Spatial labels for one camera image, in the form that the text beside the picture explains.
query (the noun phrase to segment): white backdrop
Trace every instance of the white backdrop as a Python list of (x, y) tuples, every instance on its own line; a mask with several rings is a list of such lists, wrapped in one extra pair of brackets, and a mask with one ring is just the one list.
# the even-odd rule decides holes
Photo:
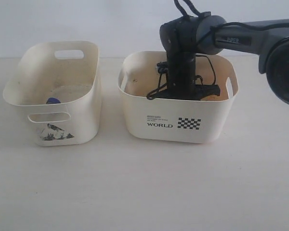
[[(289, 18), (289, 0), (193, 3), (199, 11), (212, 11), (228, 22)], [(0, 0), (0, 57), (21, 57), (37, 43), (59, 40), (95, 42), (101, 57), (160, 51), (159, 26), (179, 16), (173, 0)]]

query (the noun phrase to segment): checkered pattern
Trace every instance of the checkered pattern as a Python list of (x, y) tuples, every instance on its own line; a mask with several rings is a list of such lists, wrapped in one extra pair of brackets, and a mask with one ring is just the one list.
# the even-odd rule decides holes
[(179, 118), (178, 128), (199, 130), (201, 119)]

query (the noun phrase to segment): white plastic bin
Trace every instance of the white plastic bin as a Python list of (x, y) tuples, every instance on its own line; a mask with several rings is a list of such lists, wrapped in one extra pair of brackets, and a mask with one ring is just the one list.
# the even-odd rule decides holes
[[(231, 63), (218, 55), (209, 56), (216, 72), (220, 96), (201, 101), (154, 99), (146, 95), (157, 88), (156, 65), (166, 61), (166, 53), (142, 51), (128, 56), (118, 78), (128, 131), (138, 138), (208, 143), (216, 140), (223, 129), (238, 93), (236, 74)], [(207, 58), (196, 59), (196, 74), (204, 84), (214, 80)]]
[[(38, 44), (3, 91), (36, 144), (81, 144), (98, 132), (102, 104), (99, 49), (86, 41)], [(50, 97), (59, 104), (46, 104)]]

